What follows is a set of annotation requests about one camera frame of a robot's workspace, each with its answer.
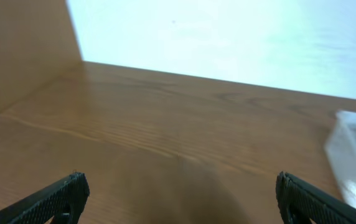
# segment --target brown wooden side panel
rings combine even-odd
[[[0,111],[80,61],[65,1],[0,0]]]

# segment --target wood grain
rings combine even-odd
[[[0,111],[80,61],[65,1],[0,0]]]
[[[356,100],[83,62],[0,114],[0,208],[76,169],[82,223],[282,223],[282,170],[340,198],[338,109]]]

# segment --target table top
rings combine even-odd
[[[0,114],[0,209],[84,172],[83,223],[282,223],[280,171],[334,197],[356,100],[83,62]]]

